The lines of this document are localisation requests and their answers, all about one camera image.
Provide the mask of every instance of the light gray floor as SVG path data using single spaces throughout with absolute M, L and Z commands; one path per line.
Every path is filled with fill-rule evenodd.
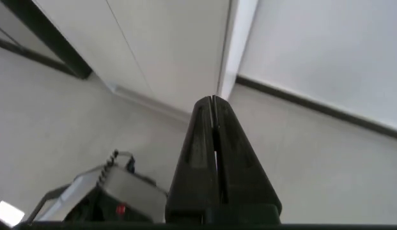
M 397 223 L 397 141 L 236 86 L 230 102 L 291 223 Z M 169 188 L 187 125 L 0 49 L 0 200 L 29 213 L 114 148 Z

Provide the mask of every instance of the white wall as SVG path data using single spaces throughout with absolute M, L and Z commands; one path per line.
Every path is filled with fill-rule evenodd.
M 240 74 L 397 129 L 397 0 L 260 1 Z
M 183 112 L 217 92 L 229 0 L 34 0 L 109 86 Z

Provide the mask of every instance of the black baseboard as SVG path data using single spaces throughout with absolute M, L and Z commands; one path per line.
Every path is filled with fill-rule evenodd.
M 43 56 L 35 51 L 29 50 L 27 48 L 19 47 L 18 45 L 14 45 L 10 42 L 7 42 L 7 41 L 1 40 L 1 39 L 0 39 L 0 48 L 9 50 L 10 52 L 19 54 L 21 56 L 24 56 L 25 58 L 29 58 L 29 59 L 31 59 L 33 61 L 37 61 L 45 66 L 49 66 L 55 70 L 59 70 L 63 73 L 67 73 L 69 75 L 76 77 L 75 74 L 72 71 L 70 71 L 70 69 L 64 63 L 55 61 L 55 60 L 53 60 L 49 57 Z
M 252 81 L 252 80 L 240 77 L 240 76 L 237 77 L 236 83 L 241 84 L 243 86 L 247 86 L 249 88 L 256 89 L 258 91 L 261 91 L 262 93 L 266 93 L 266 94 L 275 96 L 277 98 L 286 100 L 288 102 L 291 102 L 291 103 L 306 107 L 308 109 L 312 109 L 312 110 L 320 112 L 322 114 L 329 115 L 329 116 L 331 116 L 333 118 L 337 118 L 337 119 L 340 119 L 342 121 L 346 121 L 346 122 L 351 123 L 353 125 L 357 125 L 357 126 L 366 128 L 368 130 L 377 132 L 379 134 L 383 134 L 383 135 L 386 135 L 386 136 L 393 137 L 393 138 L 397 139 L 397 130 L 393 130 L 392 128 L 388 128 L 386 126 L 382 126 L 382 125 L 379 125 L 377 123 L 370 122 L 368 120 L 359 118 L 357 116 L 353 116 L 353 115 L 347 114 L 345 112 L 339 111 L 337 109 L 333 109 L 333 108 L 328 107 L 326 105 L 322 105 L 322 104 L 313 102 L 311 100 L 298 97 L 298 96 L 293 95 L 291 93 L 284 92 L 284 91 L 281 91 L 279 89 L 276 89 L 276 88 L 273 88 L 273 87 L 270 87 L 270 86 L 266 86 L 266 85 L 257 83 L 255 81 Z

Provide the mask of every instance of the red light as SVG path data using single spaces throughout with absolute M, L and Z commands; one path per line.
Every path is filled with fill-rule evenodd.
M 117 205 L 116 213 L 119 215 L 123 215 L 126 212 L 126 206 L 124 204 Z

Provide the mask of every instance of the white light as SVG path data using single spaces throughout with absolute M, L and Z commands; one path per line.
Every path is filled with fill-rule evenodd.
M 0 220 L 6 225 L 10 227 L 17 225 L 24 218 L 24 215 L 25 213 L 23 211 L 20 211 L 7 202 L 0 202 Z

